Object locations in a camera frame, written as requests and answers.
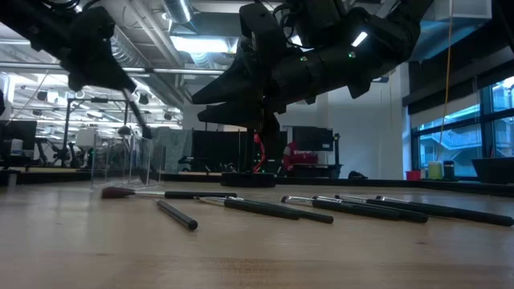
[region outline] white wall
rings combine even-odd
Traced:
[[[290,104],[284,114],[276,114],[280,127],[316,126],[317,104]]]
[[[408,67],[403,64],[389,83],[372,83],[356,100],[348,88],[328,93],[329,127],[341,135],[341,178],[353,170],[371,179],[404,178],[410,168],[410,126],[402,106],[408,86]]]

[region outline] brush handle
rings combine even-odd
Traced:
[[[173,208],[166,201],[157,200],[155,202],[157,204],[157,207],[161,209],[161,211],[168,214],[171,218],[175,219],[175,221],[177,221],[179,224],[183,225],[187,229],[196,230],[196,228],[198,228],[198,222],[196,222],[186,214],[182,213],[181,211]]]
[[[242,210],[245,212],[251,212],[256,214],[263,214],[272,217],[286,218],[290,220],[298,220],[300,218],[300,215],[296,212],[283,210],[281,208],[275,208],[273,206],[263,206],[261,204],[256,204],[251,201],[240,201],[228,198],[225,200],[224,204],[226,208]]]
[[[350,201],[342,201],[341,200],[341,202],[346,203],[346,204],[355,204],[354,202],[350,202]],[[387,207],[387,206],[372,205],[372,204],[368,204],[368,203],[362,204],[360,206],[368,206],[368,207],[372,207],[372,208],[385,209],[385,210],[395,210],[400,213],[400,220],[403,220],[403,221],[417,222],[417,223],[428,222],[428,216],[426,216],[426,214],[424,214],[424,213],[414,212],[414,211],[410,211],[410,210],[396,209],[396,208],[391,208],[391,207]]]
[[[194,199],[194,197],[237,197],[236,193],[165,192],[165,198]]]
[[[385,210],[373,208],[370,206],[361,206],[354,204],[335,203],[332,201],[319,201],[312,200],[312,206],[318,209],[333,210],[336,212],[356,214],[371,218],[380,218],[384,220],[397,221],[400,218],[400,213],[395,210]]]
[[[260,204],[263,206],[270,206],[270,207],[277,208],[277,209],[284,210],[284,211],[294,212],[294,213],[299,214],[300,218],[305,218],[305,219],[308,219],[311,221],[323,222],[323,223],[327,223],[327,224],[332,224],[334,222],[334,217],[328,216],[325,214],[316,214],[316,213],[306,212],[304,210],[287,208],[284,206],[269,204],[269,203],[262,202],[262,201],[250,201],[250,200],[245,200],[245,201],[252,202],[255,204]]]
[[[366,200],[366,204],[384,206],[384,207],[395,208],[395,209],[400,209],[400,210],[409,210],[409,211],[413,211],[413,212],[424,213],[424,214],[427,214],[430,216],[451,218],[454,215],[454,212],[449,209],[434,208],[431,206],[421,206],[421,205],[413,205],[413,204],[406,204],[406,203],[404,204],[404,203],[399,203],[399,202],[395,202],[395,201],[379,201],[379,200],[368,199],[368,200]]]
[[[474,222],[483,222],[487,224],[500,225],[500,226],[512,226],[514,225],[514,219],[509,216],[502,216],[498,214],[490,214],[484,212],[478,212],[474,210],[465,210],[459,208],[452,208],[447,206],[438,206],[431,204],[418,203],[410,201],[409,204],[416,206],[429,206],[430,208],[452,210],[453,217]]]

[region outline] ceiling light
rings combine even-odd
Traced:
[[[75,98],[76,98],[76,99],[79,99],[79,100],[82,100],[82,99],[83,99],[83,97],[84,97],[85,95],[86,95],[86,93],[85,93],[85,92],[83,92],[83,91],[76,92],[76,93],[75,93]]]
[[[47,100],[47,97],[48,97],[48,92],[38,92],[38,95],[36,96],[36,98],[41,101]]]
[[[148,100],[148,95],[146,93],[141,93],[139,95],[139,103],[140,104],[143,104],[143,105],[146,105],[146,104],[149,104],[149,100]]]
[[[366,37],[368,37],[368,34],[365,32],[361,32],[359,34],[359,36],[357,36],[357,39],[355,39],[355,41],[353,41],[352,46],[358,47],[359,44],[361,44],[364,41],[364,39],[366,39]]]
[[[171,120],[171,118],[172,118],[171,113],[169,113],[169,112],[165,112],[165,114],[164,114],[164,119],[165,119],[165,120]]]
[[[226,41],[223,39],[171,36],[171,41],[173,41],[178,51],[189,53],[230,52]]]
[[[101,112],[88,111],[88,116],[89,116],[89,117],[102,118],[102,117],[104,117],[104,114],[103,114],[103,113],[101,113]]]

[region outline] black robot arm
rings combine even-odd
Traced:
[[[112,56],[110,38],[115,22],[103,7],[84,7],[75,12],[80,0],[55,3],[52,0],[1,0],[0,22],[60,61],[70,73],[68,86],[74,91],[86,85],[122,91],[143,131],[151,138],[131,94],[136,84]]]
[[[273,113],[286,112],[288,104],[312,104],[319,94],[344,86],[357,98],[373,79],[408,60],[432,2],[402,0],[379,18],[363,8],[345,11],[337,0],[286,0],[277,8],[287,7],[280,21],[262,4],[243,6],[234,63],[193,96],[195,104],[222,104],[200,112],[198,119],[275,134],[279,125]],[[288,45],[285,26],[311,50]]]

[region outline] wooden table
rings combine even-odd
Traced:
[[[264,201],[381,194],[514,216],[508,198],[422,189],[166,186]],[[198,230],[185,230],[148,199],[101,201],[88,183],[2,189],[0,288],[514,288],[513,228],[325,211],[336,219],[329,225],[170,202],[197,219]]]

